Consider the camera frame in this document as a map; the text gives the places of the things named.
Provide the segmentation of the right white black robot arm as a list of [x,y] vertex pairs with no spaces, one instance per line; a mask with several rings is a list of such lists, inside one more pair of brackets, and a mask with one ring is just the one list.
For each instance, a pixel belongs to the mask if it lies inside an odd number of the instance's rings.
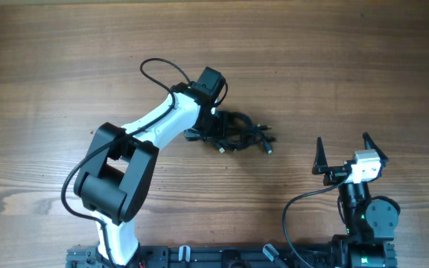
[[367,132],[364,149],[353,153],[341,166],[328,165],[322,139],[317,139],[312,174],[323,175],[323,184],[339,191],[337,207],[346,234],[331,241],[331,267],[392,268],[398,266],[394,245],[401,209],[385,196],[372,196],[369,183],[379,179],[388,157]]

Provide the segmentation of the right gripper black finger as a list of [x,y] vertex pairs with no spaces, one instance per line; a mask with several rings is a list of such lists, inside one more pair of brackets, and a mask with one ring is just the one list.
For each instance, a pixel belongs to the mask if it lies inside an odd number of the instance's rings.
[[380,158],[381,164],[386,164],[389,161],[388,157],[376,145],[376,143],[373,141],[373,139],[371,138],[371,136],[369,135],[368,132],[363,133],[363,141],[364,141],[364,146],[367,150],[375,150],[376,151],[376,153],[378,154],[378,156]]
[[314,163],[312,167],[312,174],[320,175],[327,172],[328,172],[328,163],[325,155],[324,146],[322,143],[322,139],[318,137],[317,144],[316,144],[316,155],[314,157]]

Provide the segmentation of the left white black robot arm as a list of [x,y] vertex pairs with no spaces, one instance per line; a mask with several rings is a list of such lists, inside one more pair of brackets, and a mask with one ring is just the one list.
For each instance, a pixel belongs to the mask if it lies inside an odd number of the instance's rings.
[[150,188],[159,152],[189,129],[207,130],[226,80],[205,68],[196,81],[169,89],[166,100],[143,118],[117,127],[100,126],[86,158],[77,167],[74,193],[98,227],[96,261],[103,267],[130,267],[139,251],[135,216]]

